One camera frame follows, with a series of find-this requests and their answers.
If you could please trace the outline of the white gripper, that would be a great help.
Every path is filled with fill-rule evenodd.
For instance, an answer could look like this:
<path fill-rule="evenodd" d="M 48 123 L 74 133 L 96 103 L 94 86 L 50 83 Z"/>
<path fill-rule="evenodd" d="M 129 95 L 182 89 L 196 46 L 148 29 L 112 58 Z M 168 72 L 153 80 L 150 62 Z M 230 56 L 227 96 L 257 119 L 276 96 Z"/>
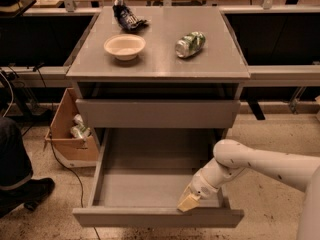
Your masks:
<path fill-rule="evenodd" d="M 198 170 L 179 197 L 177 209 L 181 212 L 187 212 L 197 208 L 200 204 L 199 199 L 212 199 L 218 191 L 218 188 L 206 180 L 202 170 Z"/>

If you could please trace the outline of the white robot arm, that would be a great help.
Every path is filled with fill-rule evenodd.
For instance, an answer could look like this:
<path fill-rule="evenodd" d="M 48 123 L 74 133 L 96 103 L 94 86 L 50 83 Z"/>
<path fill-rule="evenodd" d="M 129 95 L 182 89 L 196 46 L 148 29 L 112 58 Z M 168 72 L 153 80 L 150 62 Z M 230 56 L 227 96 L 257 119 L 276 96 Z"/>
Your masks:
<path fill-rule="evenodd" d="M 177 209 L 187 212 L 209 200 L 246 168 L 305 193 L 297 240 L 320 240 L 320 158 L 253 149 L 231 139 L 218 141 L 213 158 L 192 177 Z"/>

